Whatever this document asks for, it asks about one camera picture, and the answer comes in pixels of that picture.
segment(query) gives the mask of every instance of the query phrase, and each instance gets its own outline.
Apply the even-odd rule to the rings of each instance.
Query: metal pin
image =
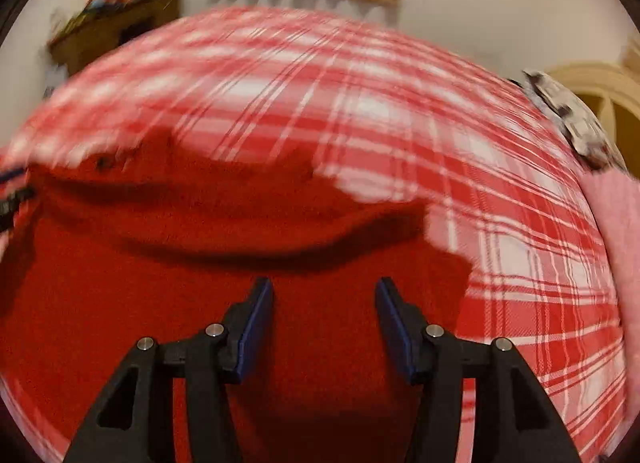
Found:
[[[154,340],[151,337],[142,337],[137,346],[139,350],[146,351],[154,346]]]
[[[509,351],[513,347],[513,343],[508,338],[500,337],[495,340],[495,347],[500,351]]]
[[[425,329],[427,335],[433,338],[442,337],[444,335],[444,328],[437,324],[429,324]]]
[[[218,323],[209,324],[204,332],[210,337],[217,337],[225,332],[225,327]]]

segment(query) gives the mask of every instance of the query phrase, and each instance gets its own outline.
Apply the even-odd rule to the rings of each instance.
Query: red and white plaid fabric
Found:
[[[223,160],[310,148],[318,171],[357,198],[430,199],[428,239],[474,263],[456,334],[510,337],[584,461],[615,438],[625,362],[605,247],[569,147],[516,86],[370,24],[213,10],[73,77],[4,161],[76,164],[155,126]],[[0,382],[32,445],[59,462],[68,441],[39,414],[27,382]],[[469,388],[460,462],[470,458],[473,402]]]

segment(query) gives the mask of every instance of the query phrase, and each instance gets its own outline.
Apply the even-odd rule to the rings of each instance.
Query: bed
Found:
[[[217,160],[302,148],[361,201],[431,201],[428,240],[473,263],[455,333],[511,338],[594,461],[620,439],[625,358],[607,253],[583,169],[518,86],[399,32],[304,10],[227,8],[183,18],[95,62],[14,136],[2,170],[77,165],[171,128]],[[29,382],[2,399],[40,458],[70,433]],[[458,461],[470,460],[465,390]]]

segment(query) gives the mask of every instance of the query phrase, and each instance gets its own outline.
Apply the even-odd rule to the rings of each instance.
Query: pink towel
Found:
[[[580,186],[604,239],[618,292],[630,423],[640,413],[640,181],[609,169],[581,175]]]

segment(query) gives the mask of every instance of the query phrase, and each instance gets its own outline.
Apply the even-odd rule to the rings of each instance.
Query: white wall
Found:
[[[37,50],[57,6],[86,0],[30,0],[0,48],[0,145],[38,102],[44,76]],[[397,9],[350,0],[184,0],[184,13],[212,5],[320,8],[430,40],[504,76],[571,60],[617,61],[635,27],[618,0],[402,0]]]
[[[29,0],[0,47],[0,147],[40,102],[50,17],[59,9],[67,17],[88,0]]]

